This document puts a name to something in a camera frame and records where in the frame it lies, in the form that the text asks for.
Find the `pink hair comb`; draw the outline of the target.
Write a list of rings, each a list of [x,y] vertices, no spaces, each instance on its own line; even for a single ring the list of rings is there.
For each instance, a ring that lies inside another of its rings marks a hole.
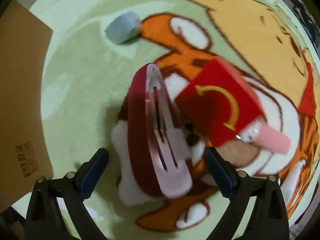
[[[252,122],[236,138],[280,154],[287,154],[291,145],[291,140],[284,133],[274,129],[264,121]]]

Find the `brown cardboard box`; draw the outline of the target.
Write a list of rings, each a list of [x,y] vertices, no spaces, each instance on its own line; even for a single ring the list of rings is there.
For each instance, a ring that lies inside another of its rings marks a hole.
[[[41,85],[52,30],[12,1],[1,17],[1,211],[51,178]]]

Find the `red cube box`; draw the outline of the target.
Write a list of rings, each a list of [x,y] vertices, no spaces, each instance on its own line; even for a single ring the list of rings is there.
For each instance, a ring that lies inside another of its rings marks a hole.
[[[240,72],[219,56],[204,65],[175,103],[214,147],[234,139],[264,113],[258,96]]]

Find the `small blue-grey block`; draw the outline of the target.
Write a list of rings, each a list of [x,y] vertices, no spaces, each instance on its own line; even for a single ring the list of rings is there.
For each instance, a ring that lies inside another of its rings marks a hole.
[[[115,18],[105,29],[107,38],[114,44],[125,43],[142,32],[142,22],[137,14],[126,11]]]

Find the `green Winnie Pooh blanket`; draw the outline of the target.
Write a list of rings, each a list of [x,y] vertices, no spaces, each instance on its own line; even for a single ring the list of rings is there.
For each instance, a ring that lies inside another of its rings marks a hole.
[[[114,44],[107,26],[126,11],[139,36]],[[287,154],[233,139],[219,153],[237,170],[279,177],[291,239],[303,230],[319,178],[319,26],[302,0],[37,0],[31,12],[53,30],[41,91],[44,137],[55,178],[76,170],[97,148],[110,162],[85,207],[108,239],[206,239],[229,201],[206,171],[211,143],[183,116],[193,154],[193,189],[178,199],[126,206],[112,131],[135,72],[161,69],[171,100],[207,61],[223,57],[252,86],[264,120],[284,133]]]

